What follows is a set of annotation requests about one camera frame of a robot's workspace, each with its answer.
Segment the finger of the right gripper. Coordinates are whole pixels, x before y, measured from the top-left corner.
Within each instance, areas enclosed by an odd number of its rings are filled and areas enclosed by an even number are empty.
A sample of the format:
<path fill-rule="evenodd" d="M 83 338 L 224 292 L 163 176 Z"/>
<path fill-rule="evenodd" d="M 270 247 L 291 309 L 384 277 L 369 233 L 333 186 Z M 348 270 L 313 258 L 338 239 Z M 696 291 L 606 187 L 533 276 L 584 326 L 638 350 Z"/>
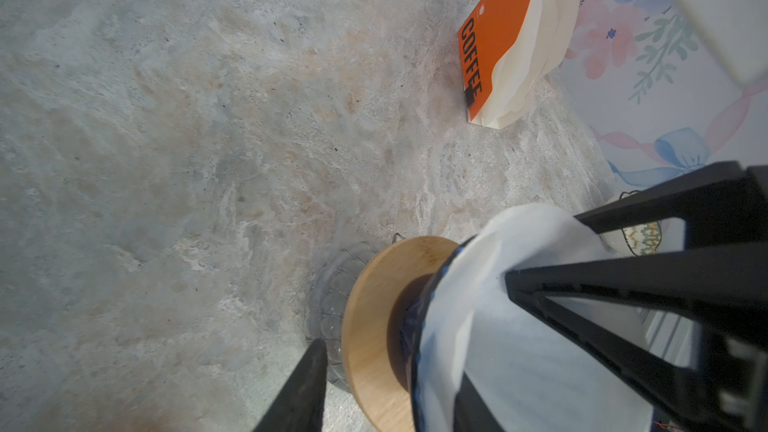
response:
<path fill-rule="evenodd" d="M 718 162 L 582 213 L 595 233 L 666 218 L 680 251 L 505 274 L 509 299 L 687 431 L 767 427 L 767 170 Z M 700 326 L 697 364 L 672 365 L 568 310 L 564 297 L 671 312 Z"/>

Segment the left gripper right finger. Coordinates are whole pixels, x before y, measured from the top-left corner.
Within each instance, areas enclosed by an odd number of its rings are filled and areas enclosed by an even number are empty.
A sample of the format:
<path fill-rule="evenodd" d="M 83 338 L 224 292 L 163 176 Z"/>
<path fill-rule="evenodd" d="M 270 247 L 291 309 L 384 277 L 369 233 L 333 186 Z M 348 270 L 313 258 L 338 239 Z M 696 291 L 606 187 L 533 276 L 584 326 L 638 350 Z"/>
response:
<path fill-rule="evenodd" d="M 454 402 L 454 432 L 503 432 L 467 374 Z"/>

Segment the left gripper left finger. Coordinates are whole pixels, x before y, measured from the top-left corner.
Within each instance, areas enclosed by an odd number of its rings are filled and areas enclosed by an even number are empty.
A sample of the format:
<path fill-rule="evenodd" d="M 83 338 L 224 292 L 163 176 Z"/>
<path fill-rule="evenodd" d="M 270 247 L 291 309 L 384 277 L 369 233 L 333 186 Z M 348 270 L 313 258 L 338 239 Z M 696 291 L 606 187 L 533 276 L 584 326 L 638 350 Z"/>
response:
<path fill-rule="evenodd" d="M 323 427 L 328 356 L 313 340 L 253 432 L 320 432 Z"/>

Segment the blue glass dripper cone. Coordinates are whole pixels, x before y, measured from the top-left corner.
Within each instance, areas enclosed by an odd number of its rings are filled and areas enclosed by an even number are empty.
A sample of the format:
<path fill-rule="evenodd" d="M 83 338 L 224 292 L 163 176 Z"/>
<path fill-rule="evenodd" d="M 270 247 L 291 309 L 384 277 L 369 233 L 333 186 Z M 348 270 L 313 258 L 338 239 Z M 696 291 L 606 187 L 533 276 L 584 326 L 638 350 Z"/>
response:
<path fill-rule="evenodd" d="M 417 431 L 452 431 L 454 405 L 461 389 L 467 341 L 456 346 L 459 306 L 443 281 L 454 260 L 468 245 L 463 242 L 436 271 L 426 277 L 419 295 L 406 309 L 401 348 L 408 358 L 408 386 Z"/>

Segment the coffee filter paper pack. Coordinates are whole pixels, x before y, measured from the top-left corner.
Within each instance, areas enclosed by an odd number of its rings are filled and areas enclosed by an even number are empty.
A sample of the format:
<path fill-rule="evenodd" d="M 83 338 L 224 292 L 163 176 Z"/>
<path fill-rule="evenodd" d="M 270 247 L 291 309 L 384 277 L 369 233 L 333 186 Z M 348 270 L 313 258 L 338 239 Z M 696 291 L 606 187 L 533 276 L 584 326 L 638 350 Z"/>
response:
<path fill-rule="evenodd" d="M 534 86 L 564 60 L 580 0 L 480 0 L 459 28 L 469 123 L 503 129 L 530 112 Z"/>

